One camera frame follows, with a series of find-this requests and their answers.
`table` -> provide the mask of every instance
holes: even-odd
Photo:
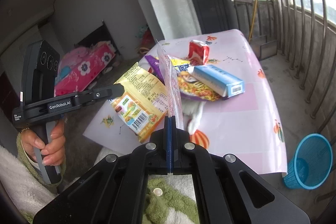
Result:
[[[238,30],[160,41],[169,54],[184,58],[192,39],[210,47],[209,62],[245,81],[245,93],[225,101],[207,102],[199,130],[209,140],[208,151],[223,156],[235,154],[258,174],[287,172],[286,146],[277,106],[259,61]],[[157,45],[149,55],[157,56]],[[145,58],[139,66],[149,70]],[[119,153],[131,153],[140,145],[135,134],[105,102],[84,135]],[[113,129],[102,120],[110,113]]]

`human hand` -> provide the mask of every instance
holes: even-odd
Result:
[[[51,130],[51,143],[45,143],[35,134],[34,131],[27,129],[21,133],[21,142],[23,149],[31,159],[36,162],[34,147],[42,149],[41,155],[45,155],[43,165],[60,165],[65,157],[65,137],[64,137],[64,121],[59,120],[56,126]]]

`white flower print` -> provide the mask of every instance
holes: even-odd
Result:
[[[81,75],[84,76],[87,73],[90,73],[90,62],[89,61],[84,61],[78,66],[78,70],[81,72]]]
[[[105,63],[105,65],[107,65],[108,63],[110,63],[111,58],[112,58],[112,54],[110,54],[108,52],[104,52],[104,55],[101,58],[101,60]]]

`white button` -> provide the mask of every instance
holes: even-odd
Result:
[[[161,188],[155,188],[153,190],[153,193],[157,196],[162,196],[163,195],[163,190]]]

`red package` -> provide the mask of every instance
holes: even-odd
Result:
[[[188,60],[192,66],[205,65],[209,58],[209,46],[199,40],[189,42]]]

